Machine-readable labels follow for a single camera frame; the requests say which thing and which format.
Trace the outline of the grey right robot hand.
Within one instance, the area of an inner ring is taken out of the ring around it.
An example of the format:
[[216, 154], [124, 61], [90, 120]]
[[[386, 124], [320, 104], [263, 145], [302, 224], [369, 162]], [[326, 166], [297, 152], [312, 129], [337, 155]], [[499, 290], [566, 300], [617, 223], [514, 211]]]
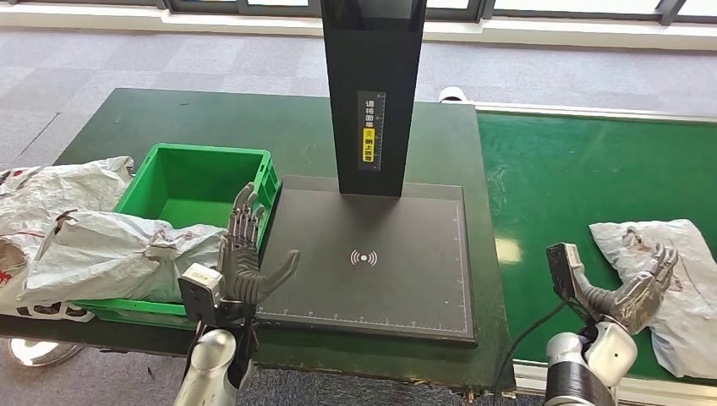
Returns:
[[650, 259], [618, 289], [594, 286], [586, 277], [577, 246], [566, 245], [574, 297], [571, 309], [584, 321], [611, 320], [629, 334], [641, 332], [657, 314], [670, 286], [678, 250], [657, 243]]

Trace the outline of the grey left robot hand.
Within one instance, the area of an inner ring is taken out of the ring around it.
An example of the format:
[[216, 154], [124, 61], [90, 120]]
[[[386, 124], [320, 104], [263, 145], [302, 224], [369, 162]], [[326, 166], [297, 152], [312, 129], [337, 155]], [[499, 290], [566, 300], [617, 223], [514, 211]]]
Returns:
[[255, 205], [255, 185], [247, 183], [237, 194], [222, 235], [218, 271], [229, 299], [257, 305], [284, 284], [298, 269], [300, 252], [289, 250], [283, 264], [271, 273], [260, 271], [259, 225], [265, 207]]

